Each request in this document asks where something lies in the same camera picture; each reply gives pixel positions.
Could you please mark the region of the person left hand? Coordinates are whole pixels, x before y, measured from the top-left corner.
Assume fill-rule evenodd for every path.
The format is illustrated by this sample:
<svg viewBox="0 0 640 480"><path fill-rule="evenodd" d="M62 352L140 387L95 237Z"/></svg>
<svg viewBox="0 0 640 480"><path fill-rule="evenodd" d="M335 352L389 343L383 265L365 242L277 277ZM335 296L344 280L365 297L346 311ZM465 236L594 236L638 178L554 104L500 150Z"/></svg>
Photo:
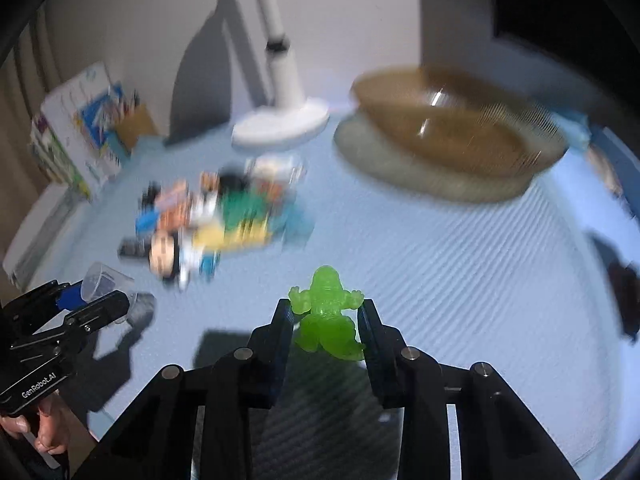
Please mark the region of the person left hand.
<svg viewBox="0 0 640 480"><path fill-rule="evenodd" d="M38 431L32 430L23 416L1 417L1 427L14 439L30 432L35 436L34 447L39 453L58 455L67 451L70 443L70 427L65 417L66 404L57 391L38 404Z"/></svg>

